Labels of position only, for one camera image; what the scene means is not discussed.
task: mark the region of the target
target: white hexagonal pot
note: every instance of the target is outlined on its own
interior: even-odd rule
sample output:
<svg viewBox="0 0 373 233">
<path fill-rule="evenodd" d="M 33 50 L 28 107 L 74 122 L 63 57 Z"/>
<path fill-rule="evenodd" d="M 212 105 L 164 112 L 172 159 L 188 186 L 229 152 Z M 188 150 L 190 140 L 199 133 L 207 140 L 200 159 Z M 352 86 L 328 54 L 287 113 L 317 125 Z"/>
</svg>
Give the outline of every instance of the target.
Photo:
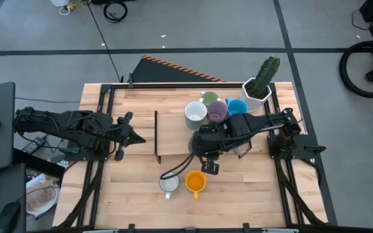
<svg viewBox="0 0 373 233">
<path fill-rule="evenodd" d="M 248 94 L 247 91 L 245 90 L 245 86 L 247 83 L 252 82 L 256 78 L 250 78 L 248 79 L 242 86 L 241 86 L 241 96 L 240 99 L 244 100 L 244 102 L 247 104 L 249 107 L 249 111 L 256 111 L 259 110 L 261 107 L 263 107 L 264 102 L 267 101 L 267 99 L 271 96 L 271 90 L 270 87 L 267 86 L 267 94 L 266 97 L 264 97 L 262 100 L 257 99 L 257 98 L 251 98 Z"/>
</svg>

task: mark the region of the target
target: orange mug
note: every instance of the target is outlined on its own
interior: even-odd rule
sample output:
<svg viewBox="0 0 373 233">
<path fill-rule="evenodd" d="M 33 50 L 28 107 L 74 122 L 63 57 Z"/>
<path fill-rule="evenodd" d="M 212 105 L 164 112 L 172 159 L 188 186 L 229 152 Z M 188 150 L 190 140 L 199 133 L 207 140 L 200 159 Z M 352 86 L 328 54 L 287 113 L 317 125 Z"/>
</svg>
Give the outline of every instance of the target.
<svg viewBox="0 0 373 233">
<path fill-rule="evenodd" d="M 192 171 L 185 177 L 186 187 L 194 193 L 194 198 L 198 199 L 198 192 L 202 191 L 207 184 L 207 179 L 204 173 L 199 171 Z"/>
</svg>

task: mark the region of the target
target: mug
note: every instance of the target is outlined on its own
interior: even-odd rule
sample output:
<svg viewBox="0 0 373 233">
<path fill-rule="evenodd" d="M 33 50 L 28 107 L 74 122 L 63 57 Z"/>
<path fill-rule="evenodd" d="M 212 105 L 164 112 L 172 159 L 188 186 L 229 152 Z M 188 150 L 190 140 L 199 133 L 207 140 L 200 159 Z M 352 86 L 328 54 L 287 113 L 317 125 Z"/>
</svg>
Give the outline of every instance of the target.
<svg viewBox="0 0 373 233">
<path fill-rule="evenodd" d="M 189 102 L 184 108 L 186 125 L 190 129 L 199 129 L 207 116 L 207 107 L 200 101 Z"/>
<path fill-rule="evenodd" d="M 194 199 L 198 199 L 198 192 L 202 191 L 206 184 L 207 178 L 205 178 L 202 172 L 192 171 L 185 177 L 185 185 L 194 193 Z"/>
<path fill-rule="evenodd" d="M 166 174 L 164 177 L 170 176 L 175 174 L 174 172 L 170 172 Z M 175 176 L 173 178 L 169 179 L 159 179 L 159 186 L 161 189 L 165 192 L 165 198 L 166 200 L 171 199 L 172 192 L 175 191 L 179 186 L 179 177 Z"/>
<path fill-rule="evenodd" d="M 218 97 L 217 93 L 212 91 L 201 92 L 201 98 L 199 99 L 205 105 L 209 105 L 214 101 L 220 101 L 221 99 Z"/>
<path fill-rule="evenodd" d="M 226 98 L 225 103 L 227 104 L 229 116 L 249 112 L 249 108 L 243 100 Z"/>
<path fill-rule="evenodd" d="M 227 116 L 227 106 L 221 101 L 214 101 L 207 107 L 207 118 L 211 122 L 221 122 Z"/>
</svg>

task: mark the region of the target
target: gray floor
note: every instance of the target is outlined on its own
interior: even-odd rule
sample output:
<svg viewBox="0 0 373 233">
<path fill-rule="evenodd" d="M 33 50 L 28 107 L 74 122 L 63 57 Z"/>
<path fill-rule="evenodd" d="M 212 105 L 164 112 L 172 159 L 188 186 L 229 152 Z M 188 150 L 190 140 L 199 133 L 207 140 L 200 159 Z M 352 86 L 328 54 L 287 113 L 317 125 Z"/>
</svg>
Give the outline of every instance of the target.
<svg viewBox="0 0 373 233">
<path fill-rule="evenodd" d="M 350 24 L 350 14 L 364 0 L 279 0 L 293 48 L 345 48 L 371 39 Z M 269 47 L 284 48 L 273 0 L 137 0 L 126 2 L 128 17 L 107 22 L 92 6 L 110 49 Z M 357 15 L 362 27 L 367 24 Z M 0 50 L 106 49 L 87 6 L 60 16 L 48 0 L 5 0 L 0 9 Z M 120 75 L 127 77 L 142 55 L 113 54 Z M 293 81 L 287 55 L 258 52 L 148 54 L 227 81 L 256 74 L 270 55 L 282 58 L 275 81 Z M 320 144 L 338 223 L 373 227 L 373 100 L 349 93 L 342 85 L 341 54 L 295 54 L 300 79 Z M 348 72 L 360 87 L 373 68 L 373 57 L 355 54 Z M 14 81 L 17 96 L 46 100 L 79 100 L 84 83 L 117 82 L 108 55 L 0 56 L 0 83 Z M 48 111 L 77 109 L 78 104 L 17 100 L 16 107 Z M 51 144 L 59 139 L 49 138 Z M 21 148 L 26 142 L 15 139 Z M 52 156 L 49 150 L 40 157 Z M 54 211 L 29 230 L 48 228 Z"/>
</svg>

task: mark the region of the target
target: potted plant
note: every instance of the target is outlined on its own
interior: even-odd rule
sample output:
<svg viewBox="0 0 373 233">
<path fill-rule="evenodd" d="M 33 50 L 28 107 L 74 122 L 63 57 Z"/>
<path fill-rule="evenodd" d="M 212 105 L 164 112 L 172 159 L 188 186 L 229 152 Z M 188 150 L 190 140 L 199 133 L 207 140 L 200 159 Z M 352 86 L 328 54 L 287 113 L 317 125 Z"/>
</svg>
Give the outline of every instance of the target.
<svg viewBox="0 0 373 233">
<path fill-rule="evenodd" d="M 240 99 L 248 105 L 249 111 L 260 109 L 271 95 L 269 83 L 280 66 L 280 58 L 269 57 L 264 61 L 256 78 L 248 79 L 242 85 Z"/>
</svg>

